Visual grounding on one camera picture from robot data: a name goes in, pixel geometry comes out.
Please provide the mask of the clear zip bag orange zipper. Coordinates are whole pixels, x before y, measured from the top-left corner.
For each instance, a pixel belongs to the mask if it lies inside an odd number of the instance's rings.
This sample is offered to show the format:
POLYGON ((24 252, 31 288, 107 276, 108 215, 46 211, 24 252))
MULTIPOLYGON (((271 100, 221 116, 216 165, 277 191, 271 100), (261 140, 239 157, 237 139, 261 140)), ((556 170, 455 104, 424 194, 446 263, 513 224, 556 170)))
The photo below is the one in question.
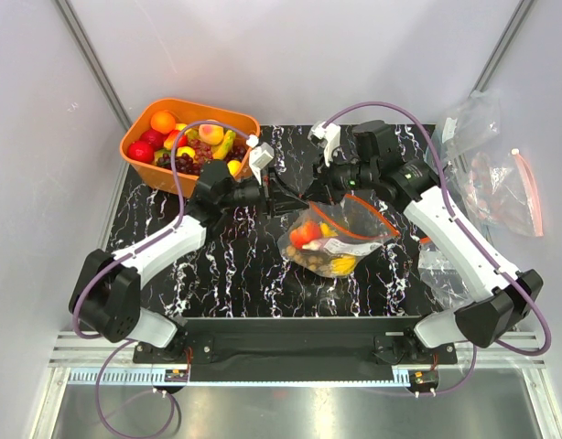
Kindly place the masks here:
MULTIPOLYGON (((310 201, 309 207, 300 213, 277 241, 277 248, 284 259, 288 260, 283 253, 285 247, 291 244, 289 233, 307 220, 318 223, 322 237, 304 245, 302 250, 324 252, 329 256, 330 261, 349 254, 355 256, 359 263, 360 260, 399 236, 399 231, 382 213, 354 195, 345 196, 336 205, 310 201)), ((326 269, 312 273, 325 278, 340 278, 331 275, 330 262, 326 269)))

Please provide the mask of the yellow lemon large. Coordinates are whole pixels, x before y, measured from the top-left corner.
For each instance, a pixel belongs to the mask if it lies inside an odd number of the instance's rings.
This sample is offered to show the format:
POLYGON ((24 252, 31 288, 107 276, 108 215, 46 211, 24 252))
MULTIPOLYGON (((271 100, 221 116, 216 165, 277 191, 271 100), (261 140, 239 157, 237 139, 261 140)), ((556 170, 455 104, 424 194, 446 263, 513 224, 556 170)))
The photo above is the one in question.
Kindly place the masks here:
POLYGON ((347 276, 353 272, 358 260, 353 255, 342 255, 330 261, 330 273, 334 277, 347 276))

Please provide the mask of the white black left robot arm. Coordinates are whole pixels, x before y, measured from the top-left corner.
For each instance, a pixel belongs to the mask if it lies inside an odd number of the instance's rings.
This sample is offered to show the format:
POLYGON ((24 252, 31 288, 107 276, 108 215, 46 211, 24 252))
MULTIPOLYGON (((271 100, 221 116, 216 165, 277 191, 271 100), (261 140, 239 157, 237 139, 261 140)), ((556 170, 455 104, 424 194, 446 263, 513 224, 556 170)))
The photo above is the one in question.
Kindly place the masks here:
POLYGON ((142 307, 146 284, 176 260, 203 247, 237 208, 254 207, 274 217, 307 205, 273 167, 267 168, 264 177, 237 181, 223 162, 209 162, 192 195, 167 226, 120 251, 95 250, 86 257, 69 302, 75 333, 86 337, 81 330, 86 325, 93 337, 112 343, 146 343, 164 361, 179 360, 186 349, 183 327, 142 307))

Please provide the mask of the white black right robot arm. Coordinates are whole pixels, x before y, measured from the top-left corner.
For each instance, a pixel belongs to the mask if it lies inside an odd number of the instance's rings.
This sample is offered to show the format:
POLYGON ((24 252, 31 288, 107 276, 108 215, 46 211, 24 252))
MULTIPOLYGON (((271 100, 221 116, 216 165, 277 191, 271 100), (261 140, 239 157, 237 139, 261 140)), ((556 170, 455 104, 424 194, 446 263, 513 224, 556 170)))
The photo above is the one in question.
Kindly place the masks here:
POLYGON ((452 203, 436 173, 421 159, 404 160, 393 129, 382 121, 355 128, 359 159, 336 164, 340 127, 320 122, 308 134, 323 154, 308 189, 311 199, 330 204, 355 189, 371 189, 414 223, 452 264, 468 290, 468 302, 423 317, 404 339, 404 352, 424 362, 437 347, 469 341, 479 348, 499 342, 505 332, 536 309, 543 280, 522 271, 496 251, 452 203))

